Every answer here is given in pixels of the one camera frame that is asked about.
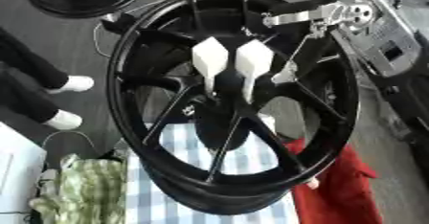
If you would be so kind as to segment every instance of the black pants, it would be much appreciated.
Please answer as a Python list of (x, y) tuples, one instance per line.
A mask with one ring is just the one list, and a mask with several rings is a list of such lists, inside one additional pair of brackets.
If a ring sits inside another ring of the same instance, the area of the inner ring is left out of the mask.
[[(1, 64), (18, 69), (47, 89), (60, 88), (68, 80), (67, 74), (31, 52), (23, 43), (0, 28)], [(0, 70), (0, 104), (39, 123), (49, 121), (58, 111), (52, 102), (19, 83), (7, 68)]]

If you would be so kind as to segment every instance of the table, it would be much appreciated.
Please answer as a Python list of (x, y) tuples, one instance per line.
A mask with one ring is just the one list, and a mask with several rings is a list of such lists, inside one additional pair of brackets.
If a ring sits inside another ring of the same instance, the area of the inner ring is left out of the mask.
[[(168, 125), (161, 135), (161, 144), (170, 153), (189, 164), (207, 169), (212, 161), (212, 155), (198, 141), (191, 123)], [(291, 192), (277, 203), (255, 213), (234, 216), (201, 213), (165, 195), (150, 180), (139, 157), (132, 151), (129, 152), (127, 163), (126, 224), (299, 223)], [(276, 164), (274, 152), (257, 136), (251, 134), (243, 146), (227, 154), (222, 172), (255, 173), (273, 168)]]

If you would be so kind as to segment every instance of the floor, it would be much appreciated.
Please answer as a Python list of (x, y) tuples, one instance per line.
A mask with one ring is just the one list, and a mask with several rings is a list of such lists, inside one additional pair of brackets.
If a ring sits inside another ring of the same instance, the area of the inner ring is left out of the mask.
[[(139, 0), (132, 7), (154, 0)], [(405, 0), (401, 12), (410, 22), (429, 36), (429, 10), (425, 0)], [(107, 59), (93, 48), (93, 29), (97, 19), (64, 20), (45, 15), (34, 9), (27, 0), (0, 0), (0, 26), (13, 33), (35, 52), (51, 60), (55, 66), (74, 75), (95, 79), (96, 86), (84, 94), (61, 94), (52, 100), (61, 108), (80, 114), (84, 124), (79, 131), (94, 142), (101, 153), (121, 138), (109, 116), (104, 96), (104, 71)], [(112, 50), (116, 37), (103, 34), (101, 45), (105, 52)], [(32, 89), (36, 86), (23, 77)], [(379, 173), (372, 180), (378, 209), (388, 224), (423, 224), (429, 219), (429, 192), (418, 175), (408, 146), (393, 138), (381, 126), (373, 91), (361, 92), (362, 110), (351, 138), (363, 161)], [(54, 130), (29, 121), (2, 109), (0, 120), (42, 144)], [(89, 156), (79, 135), (61, 134), (51, 138), (50, 151), (56, 154), (76, 151)]]

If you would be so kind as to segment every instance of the red cloth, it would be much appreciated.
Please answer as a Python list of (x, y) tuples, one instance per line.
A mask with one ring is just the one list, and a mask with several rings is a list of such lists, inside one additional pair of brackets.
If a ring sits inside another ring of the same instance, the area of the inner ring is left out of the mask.
[[(303, 140), (297, 140), (287, 147), (298, 153), (303, 145)], [(317, 176), (317, 190), (302, 184), (292, 191), (301, 224), (381, 224), (368, 180), (376, 177), (346, 146), (336, 161)]]

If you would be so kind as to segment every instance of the green patterned cloth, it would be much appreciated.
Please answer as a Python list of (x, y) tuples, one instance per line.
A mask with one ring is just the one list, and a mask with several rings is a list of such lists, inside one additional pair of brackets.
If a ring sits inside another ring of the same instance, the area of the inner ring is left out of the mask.
[(45, 224), (124, 223), (126, 164), (69, 155), (61, 160), (60, 176), (40, 193), (30, 205)]

